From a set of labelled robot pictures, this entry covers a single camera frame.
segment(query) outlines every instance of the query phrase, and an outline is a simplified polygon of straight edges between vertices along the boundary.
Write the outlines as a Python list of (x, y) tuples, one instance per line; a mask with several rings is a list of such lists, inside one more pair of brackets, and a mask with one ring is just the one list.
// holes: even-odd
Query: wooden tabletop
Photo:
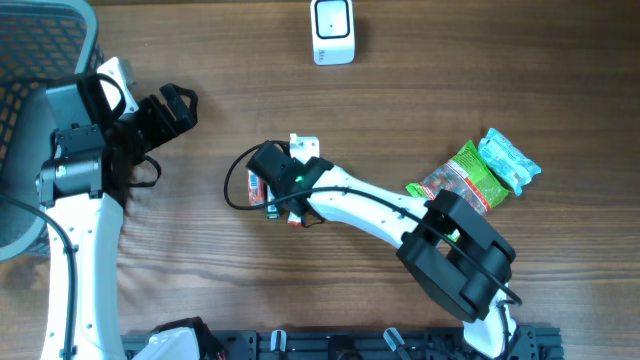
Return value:
[[(200, 122), (153, 151), (120, 238), (122, 333), (202, 316), (213, 329), (459, 326), (394, 249), (355, 228), (293, 228), (229, 208), (243, 150), (289, 133), (400, 193), (497, 128), (543, 169), (487, 220), (517, 251), (520, 323), (562, 329), (568, 359), (640, 351), (640, 7), (605, 1), (358, 1), (356, 61), (313, 64), (306, 3), (96, 9), (136, 96), (195, 89)], [(147, 167), (136, 176), (152, 176)], [(246, 202), (246, 173), (232, 178)], [(39, 357), (48, 260), (0, 265), (0, 359)]]

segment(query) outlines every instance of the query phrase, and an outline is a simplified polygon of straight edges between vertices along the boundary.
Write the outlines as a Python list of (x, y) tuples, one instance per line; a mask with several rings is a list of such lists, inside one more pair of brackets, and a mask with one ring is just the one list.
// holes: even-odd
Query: green packet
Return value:
[(430, 199), (435, 199), (442, 189), (463, 197), (482, 216), (509, 195), (509, 190), (493, 176), (471, 140), (422, 182), (407, 185), (411, 196)]

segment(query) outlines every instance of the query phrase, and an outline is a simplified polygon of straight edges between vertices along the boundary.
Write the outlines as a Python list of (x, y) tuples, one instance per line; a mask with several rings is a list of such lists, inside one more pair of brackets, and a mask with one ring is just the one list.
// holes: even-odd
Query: snack bag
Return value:
[(480, 140), (478, 150), (482, 159), (516, 195), (522, 194), (522, 187), (531, 182), (542, 169), (524, 156), (511, 141), (496, 129), (489, 129), (487, 136)]
[(483, 216), (509, 195), (487, 169), (471, 140), (421, 183), (407, 185), (411, 196), (430, 199), (435, 199), (442, 189), (462, 196)]

